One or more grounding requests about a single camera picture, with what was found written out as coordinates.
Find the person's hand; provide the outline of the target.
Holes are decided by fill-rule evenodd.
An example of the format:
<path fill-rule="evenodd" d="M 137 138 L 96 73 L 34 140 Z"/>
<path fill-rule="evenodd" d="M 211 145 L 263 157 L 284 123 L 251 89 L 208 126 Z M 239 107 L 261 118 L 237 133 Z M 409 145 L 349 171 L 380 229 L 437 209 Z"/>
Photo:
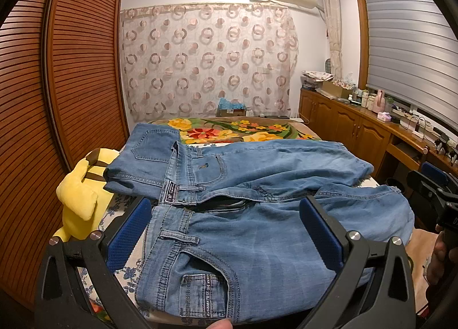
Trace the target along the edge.
<path fill-rule="evenodd" d="M 436 238 L 433 253 L 429 258 L 427 266 L 425 267 L 425 279 L 429 285 L 436 285 L 443 277 L 447 256 L 443 228 L 437 224 L 435 226 L 435 230 L 439 232 L 439 235 Z"/>

